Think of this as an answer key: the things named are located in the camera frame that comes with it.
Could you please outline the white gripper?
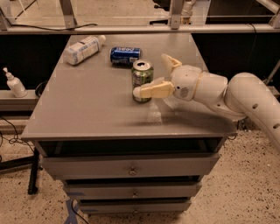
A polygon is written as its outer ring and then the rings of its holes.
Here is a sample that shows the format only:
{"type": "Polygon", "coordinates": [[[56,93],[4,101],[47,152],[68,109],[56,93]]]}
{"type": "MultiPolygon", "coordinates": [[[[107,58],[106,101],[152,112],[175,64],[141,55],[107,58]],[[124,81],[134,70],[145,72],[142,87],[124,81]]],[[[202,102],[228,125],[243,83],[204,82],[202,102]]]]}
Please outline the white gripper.
{"type": "Polygon", "coordinates": [[[202,70],[196,66],[182,66],[181,61],[165,53],[161,54],[161,61],[166,72],[171,76],[171,81],[158,78],[151,83],[135,87],[132,94],[136,98],[157,99],[166,98],[173,94],[178,99],[191,101],[202,70]]]}

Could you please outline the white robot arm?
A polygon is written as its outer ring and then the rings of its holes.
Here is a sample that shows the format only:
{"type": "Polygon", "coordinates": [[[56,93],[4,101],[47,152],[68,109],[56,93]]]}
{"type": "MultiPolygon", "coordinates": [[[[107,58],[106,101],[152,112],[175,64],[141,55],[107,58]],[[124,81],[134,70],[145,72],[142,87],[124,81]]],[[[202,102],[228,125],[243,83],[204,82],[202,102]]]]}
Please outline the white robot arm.
{"type": "Polygon", "coordinates": [[[167,54],[163,54],[161,60],[170,79],[158,78],[134,88],[135,97],[173,95],[186,102],[202,103],[231,120],[249,117],[275,148],[280,149],[280,103],[258,77],[252,73],[238,73],[229,80],[196,66],[184,65],[167,54]]]}

